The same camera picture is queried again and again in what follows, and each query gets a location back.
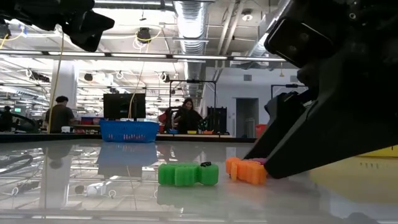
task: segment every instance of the ductwork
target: ductwork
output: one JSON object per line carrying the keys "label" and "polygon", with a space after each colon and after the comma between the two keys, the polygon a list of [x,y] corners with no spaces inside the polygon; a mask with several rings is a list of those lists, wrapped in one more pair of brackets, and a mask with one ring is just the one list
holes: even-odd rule
{"label": "ductwork", "polygon": [[172,1],[96,0],[95,9],[138,9],[174,12]]}
{"label": "ductwork", "polygon": [[263,57],[267,50],[264,47],[264,42],[268,36],[268,29],[279,19],[282,13],[287,9],[291,0],[280,0],[278,3],[278,9],[272,11],[264,16],[258,27],[259,40],[254,44],[253,48],[248,52],[248,57]]}
{"label": "ductwork", "polygon": [[[205,21],[208,4],[205,2],[177,1],[174,3],[177,12],[178,31],[180,37],[190,40],[181,41],[181,50],[183,54],[201,55],[205,53],[205,43],[200,39],[205,36]],[[185,62],[185,79],[200,79],[202,63]],[[188,87],[190,96],[195,96],[194,86]]]}

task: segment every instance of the green block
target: green block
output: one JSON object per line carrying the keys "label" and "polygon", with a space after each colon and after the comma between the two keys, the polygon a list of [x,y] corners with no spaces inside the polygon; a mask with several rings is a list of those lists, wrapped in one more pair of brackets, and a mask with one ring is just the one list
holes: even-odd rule
{"label": "green block", "polygon": [[200,180],[203,185],[216,185],[218,183],[218,165],[200,167]]}
{"label": "green block", "polygon": [[159,166],[158,182],[177,187],[193,186],[195,183],[215,185],[218,183],[218,166],[202,167],[197,163],[162,164]]}

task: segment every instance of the orange toy piece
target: orange toy piece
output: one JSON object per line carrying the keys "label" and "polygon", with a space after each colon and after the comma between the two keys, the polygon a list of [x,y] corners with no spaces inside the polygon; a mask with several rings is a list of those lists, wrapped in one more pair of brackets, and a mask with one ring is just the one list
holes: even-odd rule
{"label": "orange toy piece", "polygon": [[242,180],[250,184],[264,184],[267,171],[256,161],[242,161],[236,157],[226,160],[226,172],[232,180]]}
{"label": "orange toy piece", "polygon": [[237,157],[230,157],[227,160],[225,160],[225,172],[229,175],[231,175],[231,165],[232,162],[240,161],[240,158]]}

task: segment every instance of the black monitor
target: black monitor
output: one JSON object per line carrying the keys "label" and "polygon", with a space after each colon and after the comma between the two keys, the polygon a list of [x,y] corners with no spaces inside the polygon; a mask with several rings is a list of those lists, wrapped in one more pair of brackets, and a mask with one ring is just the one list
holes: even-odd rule
{"label": "black monitor", "polygon": [[[104,118],[127,118],[132,93],[104,94]],[[131,118],[146,118],[145,93],[136,93],[131,104]]]}

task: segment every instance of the blue basket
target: blue basket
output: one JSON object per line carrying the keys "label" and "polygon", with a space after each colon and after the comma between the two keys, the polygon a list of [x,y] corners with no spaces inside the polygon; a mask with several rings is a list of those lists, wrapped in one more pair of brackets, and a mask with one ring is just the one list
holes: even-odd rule
{"label": "blue basket", "polygon": [[100,121],[101,135],[108,142],[154,142],[159,124],[145,121]]}

